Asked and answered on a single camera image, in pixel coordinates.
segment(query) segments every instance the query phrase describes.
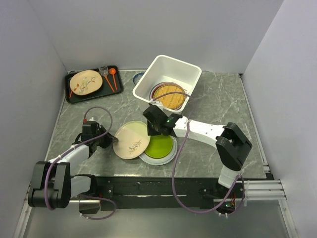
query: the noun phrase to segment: orange utensil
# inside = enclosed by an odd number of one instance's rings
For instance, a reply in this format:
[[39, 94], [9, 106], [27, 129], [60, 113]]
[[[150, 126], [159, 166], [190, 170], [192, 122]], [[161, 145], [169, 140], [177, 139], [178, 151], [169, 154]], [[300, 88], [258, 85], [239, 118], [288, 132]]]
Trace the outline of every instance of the orange utensil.
[[117, 83], [116, 83], [115, 77], [114, 77], [114, 74], [116, 73], [115, 68], [111, 68], [111, 69], [109, 70], [109, 73], [112, 74], [112, 76], [113, 76], [114, 86], [115, 86], [115, 89], [117, 90]]
[[112, 87], [111, 83], [109, 82], [107, 75], [105, 76], [105, 78], [106, 78], [106, 80], [107, 80], [107, 82], [108, 82], [108, 84], [109, 84], [110, 88], [111, 88], [111, 89], [112, 89], [112, 91], [114, 92], [114, 89], [113, 89], [113, 87]]

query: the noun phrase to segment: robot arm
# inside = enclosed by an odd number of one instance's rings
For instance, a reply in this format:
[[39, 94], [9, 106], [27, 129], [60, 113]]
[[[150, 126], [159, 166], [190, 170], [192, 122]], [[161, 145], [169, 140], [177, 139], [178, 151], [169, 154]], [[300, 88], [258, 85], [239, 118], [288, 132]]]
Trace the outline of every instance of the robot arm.
[[143, 115], [148, 120], [149, 135], [171, 135], [185, 137], [188, 122], [190, 131], [188, 138], [201, 141], [218, 150], [223, 167], [218, 179], [222, 186], [230, 188], [252, 148], [251, 142], [234, 123], [227, 125], [212, 125], [194, 120], [178, 114], [169, 117], [162, 111], [162, 104], [155, 102], [149, 106]]
[[[106, 129], [96, 121], [85, 121], [83, 123], [82, 133], [76, 137], [71, 148], [74, 148], [75, 144], [87, 141], [105, 132]], [[99, 139], [75, 148], [54, 165], [48, 185], [48, 198], [52, 208], [65, 208], [70, 198], [83, 192], [95, 194], [97, 189], [95, 176], [78, 175], [72, 178], [71, 175], [78, 165], [88, 159], [96, 151], [98, 146], [107, 148], [115, 141], [117, 141], [117, 138], [107, 133]], [[35, 164], [28, 195], [28, 203], [31, 207], [46, 207], [44, 200], [44, 182], [48, 168], [55, 159], [39, 161]]]

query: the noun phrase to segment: marble countertop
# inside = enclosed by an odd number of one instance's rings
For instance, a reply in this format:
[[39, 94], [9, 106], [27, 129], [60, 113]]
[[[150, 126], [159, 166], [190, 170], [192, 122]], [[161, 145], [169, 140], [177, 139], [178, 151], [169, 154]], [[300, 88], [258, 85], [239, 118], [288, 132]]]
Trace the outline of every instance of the marble countertop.
[[[132, 95], [134, 84], [132, 78], [141, 71], [121, 70], [123, 93], [94, 99], [78, 104], [64, 101], [58, 123], [53, 132], [53, 139], [48, 152], [48, 159], [55, 158], [67, 150], [81, 132], [85, 111], [92, 106], [107, 108], [113, 116], [112, 135], [125, 123], [132, 120], [146, 122]], [[242, 175], [247, 179], [265, 178], [263, 160], [260, 154], [255, 129], [251, 120], [241, 80], [238, 74], [203, 72], [192, 94], [197, 100], [189, 102], [184, 115], [195, 107], [191, 119], [211, 124], [236, 123], [253, 144], [253, 148], [242, 168]], [[87, 118], [94, 117], [105, 128], [109, 117], [100, 109], [93, 109]], [[91, 158], [77, 169], [77, 174], [94, 174], [96, 176], [139, 176], [170, 177], [173, 162], [163, 166], [152, 166], [140, 158], [123, 160], [116, 156], [112, 147], [98, 148]], [[222, 163], [217, 150], [204, 143], [188, 139], [179, 164], [177, 177], [209, 177], [220, 175]]]

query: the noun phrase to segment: lime green bowl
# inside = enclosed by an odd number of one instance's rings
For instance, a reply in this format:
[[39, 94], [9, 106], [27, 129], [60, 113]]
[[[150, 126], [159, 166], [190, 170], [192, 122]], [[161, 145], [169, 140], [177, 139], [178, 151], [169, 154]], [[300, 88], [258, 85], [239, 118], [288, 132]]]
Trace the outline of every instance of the lime green bowl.
[[154, 159], [161, 159], [167, 156], [172, 148], [173, 139], [171, 136], [155, 135], [151, 136], [150, 143], [145, 149], [145, 153]]

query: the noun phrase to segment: plastic container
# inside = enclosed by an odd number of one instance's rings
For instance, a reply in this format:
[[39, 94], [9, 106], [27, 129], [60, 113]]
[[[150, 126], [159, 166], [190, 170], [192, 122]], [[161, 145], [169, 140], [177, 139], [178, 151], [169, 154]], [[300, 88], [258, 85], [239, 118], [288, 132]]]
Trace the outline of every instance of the plastic container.
[[[174, 59], [169, 56], [157, 56], [148, 70], [144, 73], [138, 84], [133, 89], [133, 96], [138, 99], [139, 107], [144, 111], [149, 106], [150, 92], [153, 87], [162, 82], [173, 82], [181, 86], [189, 95], [192, 94], [202, 70], [195, 65]], [[172, 113], [180, 114], [186, 104], [178, 110], [163, 108], [169, 116]]]

